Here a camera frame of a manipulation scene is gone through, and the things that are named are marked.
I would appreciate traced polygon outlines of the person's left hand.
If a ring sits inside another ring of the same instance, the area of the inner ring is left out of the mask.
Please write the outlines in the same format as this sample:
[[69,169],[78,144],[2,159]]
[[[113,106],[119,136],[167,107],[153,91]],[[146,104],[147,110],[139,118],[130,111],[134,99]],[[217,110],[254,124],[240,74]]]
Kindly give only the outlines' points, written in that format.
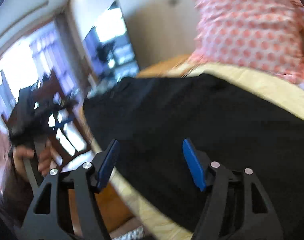
[[[44,150],[38,156],[38,172],[46,177],[51,169],[54,149],[48,140]],[[35,155],[34,150],[26,148],[25,146],[17,146],[13,149],[13,162],[16,172],[25,180],[28,181],[27,173],[24,167],[24,159],[32,159]]]

